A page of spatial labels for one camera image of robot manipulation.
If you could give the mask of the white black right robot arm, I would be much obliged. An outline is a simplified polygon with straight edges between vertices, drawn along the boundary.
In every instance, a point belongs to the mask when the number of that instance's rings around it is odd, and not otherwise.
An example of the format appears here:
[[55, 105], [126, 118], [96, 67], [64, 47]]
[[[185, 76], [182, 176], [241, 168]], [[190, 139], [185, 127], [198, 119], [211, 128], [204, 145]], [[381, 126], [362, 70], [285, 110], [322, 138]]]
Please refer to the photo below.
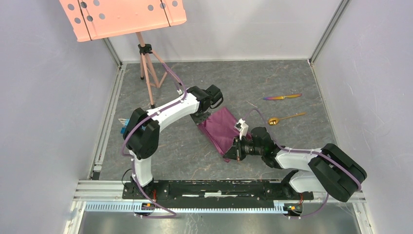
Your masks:
[[251, 137], [235, 137], [224, 158], [242, 161], [247, 155], [260, 156], [270, 168], [291, 170], [281, 186], [288, 199], [304, 192], [325, 192], [347, 202], [367, 178], [367, 172], [333, 143], [317, 149], [293, 149], [278, 145], [264, 127], [253, 128]]

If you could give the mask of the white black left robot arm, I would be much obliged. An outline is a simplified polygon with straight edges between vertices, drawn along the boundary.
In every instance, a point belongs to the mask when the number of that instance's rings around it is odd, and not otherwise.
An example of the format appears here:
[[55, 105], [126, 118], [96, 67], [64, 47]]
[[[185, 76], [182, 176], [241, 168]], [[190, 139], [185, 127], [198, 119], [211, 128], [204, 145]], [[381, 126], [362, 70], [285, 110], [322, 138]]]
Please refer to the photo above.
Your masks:
[[215, 85], [207, 89], [193, 86], [165, 105], [147, 111], [137, 108], [132, 112], [124, 127], [121, 154], [131, 158], [134, 192], [140, 198], [148, 198], [153, 192], [151, 156], [158, 149], [160, 133], [185, 116], [191, 116], [194, 121], [206, 119], [209, 110], [219, 107], [223, 100], [222, 91]]

